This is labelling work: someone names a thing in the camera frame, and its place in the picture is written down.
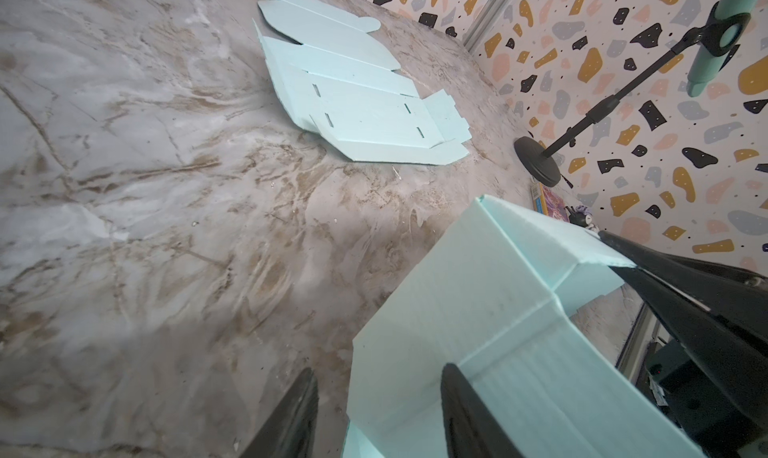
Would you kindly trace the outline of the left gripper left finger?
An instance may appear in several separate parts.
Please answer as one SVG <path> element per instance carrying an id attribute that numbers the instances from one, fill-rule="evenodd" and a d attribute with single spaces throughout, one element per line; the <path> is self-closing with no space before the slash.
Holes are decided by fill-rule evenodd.
<path id="1" fill-rule="evenodd" d="M 241 457 L 306 458 L 312 455 L 318 417 L 318 381 L 304 368 Z"/>

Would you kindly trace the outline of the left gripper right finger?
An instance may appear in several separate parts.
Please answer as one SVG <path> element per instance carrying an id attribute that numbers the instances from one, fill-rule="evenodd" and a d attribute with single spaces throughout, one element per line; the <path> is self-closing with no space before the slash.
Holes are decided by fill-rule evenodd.
<path id="1" fill-rule="evenodd" d="M 440 392 L 449 457 L 523 457 L 456 364 L 443 367 Z"/>

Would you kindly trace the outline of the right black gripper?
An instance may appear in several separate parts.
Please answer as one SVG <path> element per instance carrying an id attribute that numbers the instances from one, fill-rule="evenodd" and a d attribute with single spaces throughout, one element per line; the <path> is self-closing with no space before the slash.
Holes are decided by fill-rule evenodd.
<path id="1" fill-rule="evenodd" d="M 761 428 L 767 426 L 767 355 L 676 290 L 714 316 L 765 338 L 767 279 L 737 267 L 657 252 L 607 231 L 598 236 L 635 264 L 613 271 L 690 356 L 675 340 L 652 342 L 644 361 L 644 394 L 705 456 L 765 457 L 767 432 Z"/>

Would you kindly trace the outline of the mint paper box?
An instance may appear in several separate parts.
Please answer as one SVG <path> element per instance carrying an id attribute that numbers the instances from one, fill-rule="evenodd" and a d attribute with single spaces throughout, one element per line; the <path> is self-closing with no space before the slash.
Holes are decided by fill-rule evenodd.
<path id="1" fill-rule="evenodd" d="M 572 323 L 632 261 L 595 232 L 484 195 L 353 341 L 346 457 L 443 457 L 455 364 L 526 457 L 698 457 Z"/>

